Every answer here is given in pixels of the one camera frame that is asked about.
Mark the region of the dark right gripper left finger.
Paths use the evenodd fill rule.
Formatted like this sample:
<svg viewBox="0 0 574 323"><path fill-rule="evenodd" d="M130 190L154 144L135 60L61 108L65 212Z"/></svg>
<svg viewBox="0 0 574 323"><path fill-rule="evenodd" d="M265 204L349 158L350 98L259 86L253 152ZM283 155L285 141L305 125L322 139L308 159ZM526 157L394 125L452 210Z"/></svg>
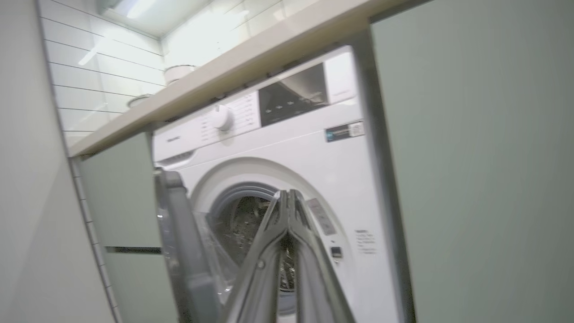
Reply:
<svg viewBox="0 0 574 323"><path fill-rule="evenodd" d="M282 239L288 193L275 193L224 305L221 323L274 323L277 319Z"/></svg>

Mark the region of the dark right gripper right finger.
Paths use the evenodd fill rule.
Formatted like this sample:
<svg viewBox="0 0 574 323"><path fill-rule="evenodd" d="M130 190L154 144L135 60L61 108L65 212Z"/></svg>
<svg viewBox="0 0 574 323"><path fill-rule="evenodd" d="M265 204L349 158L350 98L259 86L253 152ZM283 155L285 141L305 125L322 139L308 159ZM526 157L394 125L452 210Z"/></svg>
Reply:
<svg viewBox="0 0 574 323"><path fill-rule="evenodd" d="M294 241L296 322L354 323L310 208L295 189L289 190L289 236Z"/></svg>

